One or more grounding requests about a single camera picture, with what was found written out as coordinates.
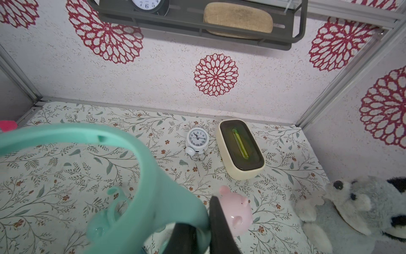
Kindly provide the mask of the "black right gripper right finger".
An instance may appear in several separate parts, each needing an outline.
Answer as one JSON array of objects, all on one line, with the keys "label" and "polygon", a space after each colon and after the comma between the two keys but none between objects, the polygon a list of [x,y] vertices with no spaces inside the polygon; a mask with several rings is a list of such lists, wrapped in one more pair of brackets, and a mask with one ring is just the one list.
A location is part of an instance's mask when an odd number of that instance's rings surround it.
[{"label": "black right gripper right finger", "polygon": [[209,222],[211,254],[241,254],[231,234],[219,198],[213,196],[209,202]]}]

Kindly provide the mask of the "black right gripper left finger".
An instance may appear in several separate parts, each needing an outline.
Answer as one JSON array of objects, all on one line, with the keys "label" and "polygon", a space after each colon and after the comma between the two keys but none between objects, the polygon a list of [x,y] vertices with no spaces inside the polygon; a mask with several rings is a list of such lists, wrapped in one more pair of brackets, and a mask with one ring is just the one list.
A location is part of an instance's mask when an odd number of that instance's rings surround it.
[{"label": "black right gripper left finger", "polygon": [[162,254],[204,254],[206,252],[206,224],[176,223]]}]

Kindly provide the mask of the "pink bear cap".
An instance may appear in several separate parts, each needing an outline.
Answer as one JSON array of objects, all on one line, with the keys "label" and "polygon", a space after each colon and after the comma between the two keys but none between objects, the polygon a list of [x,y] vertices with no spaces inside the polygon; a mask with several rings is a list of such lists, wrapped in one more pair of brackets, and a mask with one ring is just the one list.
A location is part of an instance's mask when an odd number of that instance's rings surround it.
[{"label": "pink bear cap", "polygon": [[248,198],[221,186],[219,202],[232,236],[239,237],[248,232],[253,223],[253,214]]}]

